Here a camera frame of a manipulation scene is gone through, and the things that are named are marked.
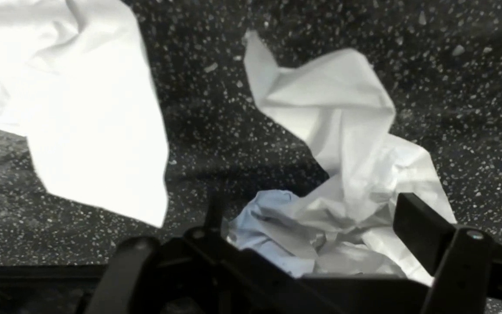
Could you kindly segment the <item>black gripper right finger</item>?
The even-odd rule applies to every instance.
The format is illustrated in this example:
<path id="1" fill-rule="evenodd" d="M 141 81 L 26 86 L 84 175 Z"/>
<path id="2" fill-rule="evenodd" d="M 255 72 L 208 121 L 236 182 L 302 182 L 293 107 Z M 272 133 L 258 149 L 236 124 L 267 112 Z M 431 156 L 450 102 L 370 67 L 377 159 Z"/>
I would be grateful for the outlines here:
<path id="1" fill-rule="evenodd" d="M 485 314 L 502 302 L 502 245 L 490 234 L 446 222 L 417 194 L 401 194 L 392 229 L 434 278 L 420 314 Z"/>

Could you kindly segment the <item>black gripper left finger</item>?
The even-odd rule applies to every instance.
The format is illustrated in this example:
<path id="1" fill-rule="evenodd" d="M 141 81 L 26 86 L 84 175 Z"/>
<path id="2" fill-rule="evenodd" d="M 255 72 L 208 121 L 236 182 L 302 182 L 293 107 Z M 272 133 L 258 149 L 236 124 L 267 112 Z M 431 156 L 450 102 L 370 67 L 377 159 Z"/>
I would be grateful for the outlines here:
<path id="1" fill-rule="evenodd" d="M 227 198 L 211 194 L 201 227 L 159 243 L 133 238 L 121 245 L 107 266 L 84 314 L 169 314 L 178 306 L 194 314 L 218 314 L 220 253 Z"/>

